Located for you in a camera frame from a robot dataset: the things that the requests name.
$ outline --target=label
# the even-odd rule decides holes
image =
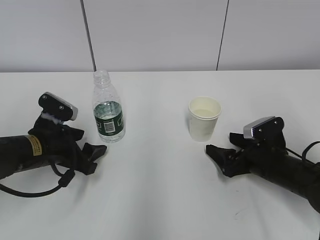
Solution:
[[[25,136],[31,143],[33,156],[42,155],[42,146],[39,139],[34,135],[26,135]]]
[[[95,117],[98,132],[104,136],[114,136],[120,133],[125,126],[122,111],[115,117],[109,119],[101,119]]]

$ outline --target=white wall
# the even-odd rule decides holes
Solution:
[[[0,72],[92,71],[79,0],[2,0]]]
[[[110,71],[215,70],[228,0],[84,0]],[[219,70],[320,69],[319,0],[230,0]],[[0,72],[92,71],[80,0],[2,0]]]
[[[319,23],[319,0],[230,0],[218,69],[320,69]]]
[[[227,0],[85,0],[97,68],[215,70]]]

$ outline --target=wire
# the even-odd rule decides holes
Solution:
[[[285,148],[285,150],[287,150],[289,153],[292,153],[293,155],[296,155],[298,158],[300,158],[300,159],[302,159],[302,161],[303,161],[303,163],[304,162],[308,162],[308,163],[312,163],[313,164],[313,162],[312,161],[309,161],[308,159],[306,159],[306,158],[304,158],[304,160],[303,160],[303,156],[301,156],[301,155],[299,155],[298,153],[296,153],[295,151],[292,151],[290,148]]]
[[[53,172],[54,172],[56,175],[58,175],[59,177],[62,177],[62,176],[64,175],[63,173],[61,173],[61,172],[58,170],[58,168],[57,168],[57,166],[56,166],[56,164],[55,164],[54,162],[50,162],[50,166],[51,166]]]
[[[28,192],[22,192],[22,191],[16,191],[13,190],[7,186],[4,186],[2,184],[0,184],[0,190],[11,194],[11,195],[15,195],[17,197],[23,197],[23,198],[39,198],[39,197],[44,197],[50,194],[55,193],[56,191],[58,191],[59,189],[61,189],[61,186],[56,186],[55,188],[48,190],[48,191],[43,191],[43,192],[36,192],[36,193],[28,193]]]
[[[315,141],[315,142],[313,142],[313,143],[311,143],[309,146],[307,146],[306,148],[305,148],[305,150],[302,152],[302,162],[303,163],[305,163],[305,162],[307,162],[308,160],[306,159],[306,157],[307,157],[307,153],[309,152],[309,150],[314,146],[314,145],[316,145],[316,144],[320,144],[320,141]]]

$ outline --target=paper cup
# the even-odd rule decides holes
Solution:
[[[208,96],[198,96],[189,103],[189,132],[198,142],[211,139],[218,117],[220,103]]]

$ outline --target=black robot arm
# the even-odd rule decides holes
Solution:
[[[230,142],[239,151],[207,145],[206,154],[225,176],[258,175],[308,199],[320,213],[320,164],[306,159],[310,148],[319,142],[310,144],[300,156],[286,147],[283,128],[280,117],[259,119],[245,126],[243,134],[230,133]]]
[[[106,153],[104,145],[84,144],[81,150],[77,141],[84,131],[69,127],[64,121],[75,120],[78,109],[50,92],[39,98],[43,108],[34,127],[28,135],[0,137],[0,179],[14,173],[51,165],[60,176],[58,186],[39,193],[25,193],[0,184],[0,190],[26,198],[42,197],[66,187],[75,176],[75,171],[85,175],[93,174],[97,160]],[[59,172],[56,165],[68,168]]]

